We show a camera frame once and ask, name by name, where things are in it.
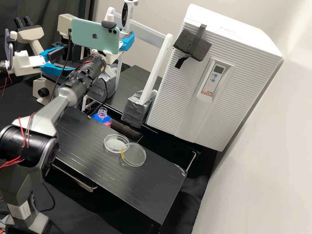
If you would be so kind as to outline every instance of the petri dish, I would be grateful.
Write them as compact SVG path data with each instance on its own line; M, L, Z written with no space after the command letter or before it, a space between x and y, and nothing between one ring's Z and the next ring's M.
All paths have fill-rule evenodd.
M105 148L115 154L121 153L121 149L124 151L127 150L127 145L129 143L129 140L127 137L121 134L109 134L107 137L104 139L104 146Z
M122 159L130 166L141 166L146 160L145 150L137 143L128 143L121 150Z

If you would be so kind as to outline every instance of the yellow tape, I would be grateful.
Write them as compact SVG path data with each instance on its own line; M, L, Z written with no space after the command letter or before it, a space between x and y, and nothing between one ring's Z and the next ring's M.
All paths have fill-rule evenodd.
M121 157L124 159L124 152L123 152L123 148L121 149Z

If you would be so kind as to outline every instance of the digital display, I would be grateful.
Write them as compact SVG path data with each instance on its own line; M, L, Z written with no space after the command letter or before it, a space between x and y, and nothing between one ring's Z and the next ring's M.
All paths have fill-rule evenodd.
M224 70L224 68L218 67L218 66L216 66L216 67L214 68L214 72L217 72L217 73L220 73L220 74L222 74L223 70Z

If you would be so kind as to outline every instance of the white wall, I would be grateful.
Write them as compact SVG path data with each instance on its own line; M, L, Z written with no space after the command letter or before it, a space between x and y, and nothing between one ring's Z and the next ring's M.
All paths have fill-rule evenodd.
M193 234L312 233L311 41L312 23L211 176Z
M300 16L298 11L301 10L300 7L304 6L302 3L308 1L310 2L310 0L139 0L138 6L134 8L133 19L164 34L173 34L175 41L186 10L190 3L194 3L262 29L277 44L281 52L287 54L299 35L300 30L298 29L301 28L293 27L293 19ZM109 6L121 13L123 1L97 0L93 20L101 22ZM290 33L291 28L297 28L297 31ZM124 62L151 71L158 52L158 48L138 39L125 53ZM171 50L161 68L161 76L170 54Z

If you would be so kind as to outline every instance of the white appliance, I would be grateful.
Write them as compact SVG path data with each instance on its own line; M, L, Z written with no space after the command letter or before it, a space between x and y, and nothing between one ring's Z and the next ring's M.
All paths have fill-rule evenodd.
M260 29L191 4L183 29L212 44L201 62L173 49L147 125L223 151L245 115L277 72L282 54Z

